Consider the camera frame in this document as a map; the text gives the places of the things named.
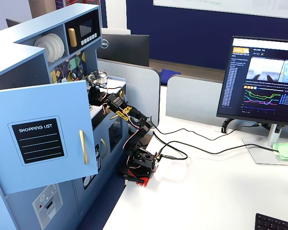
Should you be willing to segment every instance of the computer monitor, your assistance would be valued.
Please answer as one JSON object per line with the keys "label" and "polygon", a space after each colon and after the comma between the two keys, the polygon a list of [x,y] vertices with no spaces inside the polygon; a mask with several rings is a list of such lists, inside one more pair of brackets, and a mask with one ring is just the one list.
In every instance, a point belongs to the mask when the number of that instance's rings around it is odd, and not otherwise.
{"label": "computer monitor", "polygon": [[148,67],[149,35],[103,34],[97,57]]}
{"label": "computer monitor", "polygon": [[[288,125],[288,41],[233,37],[217,116],[273,124],[268,138],[243,138],[245,144],[288,142],[276,129]],[[248,149],[257,163],[285,164],[272,152]]]}

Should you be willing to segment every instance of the stack of plates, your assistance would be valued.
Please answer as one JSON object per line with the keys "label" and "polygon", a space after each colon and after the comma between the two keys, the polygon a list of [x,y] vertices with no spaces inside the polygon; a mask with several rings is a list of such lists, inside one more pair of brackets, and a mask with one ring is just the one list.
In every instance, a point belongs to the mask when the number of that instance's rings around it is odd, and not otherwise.
{"label": "stack of plates", "polygon": [[64,54],[64,43],[56,34],[47,34],[40,37],[34,43],[34,46],[44,48],[48,62],[54,62]]}

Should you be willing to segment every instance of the computer keyboard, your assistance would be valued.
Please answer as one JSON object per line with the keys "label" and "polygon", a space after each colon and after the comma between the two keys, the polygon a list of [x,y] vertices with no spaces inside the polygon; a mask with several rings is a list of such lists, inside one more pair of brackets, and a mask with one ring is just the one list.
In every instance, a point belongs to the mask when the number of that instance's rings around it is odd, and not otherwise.
{"label": "computer keyboard", "polygon": [[255,230],[288,230],[288,222],[257,213]]}

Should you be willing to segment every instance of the desk divider panel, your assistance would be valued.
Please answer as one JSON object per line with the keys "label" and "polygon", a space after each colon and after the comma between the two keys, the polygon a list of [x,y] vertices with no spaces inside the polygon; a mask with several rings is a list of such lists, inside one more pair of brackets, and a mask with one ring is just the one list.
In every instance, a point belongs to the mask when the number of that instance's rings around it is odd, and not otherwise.
{"label": "desk divider panel", "polygon": [[[166,116],[221,127],[225,118],[216,116],[221,89],[221,81],[173,75],[168,80]],[[251,121],[234,120],[228,128],[236,129],[253,124]],[[269,133],[262,126],[241,128],[240,131],[262,136]],[[281,138],[288,138],[288,126],[283,128]]]}
{"label": "desk divider panel", "polygon": [[157,70],[103,59],[98,59],[98,69],[126,79],[128,104],[159,124],[161,77]]}

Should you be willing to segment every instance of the shopping list sign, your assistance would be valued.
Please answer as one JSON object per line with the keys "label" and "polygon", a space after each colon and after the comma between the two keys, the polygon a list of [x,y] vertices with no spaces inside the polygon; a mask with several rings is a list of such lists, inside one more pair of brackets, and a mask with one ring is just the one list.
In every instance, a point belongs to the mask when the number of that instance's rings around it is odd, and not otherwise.
{"label": "shopping list sign", "polygon": [[58,117],[9,124],[24,164],[64,157]]}

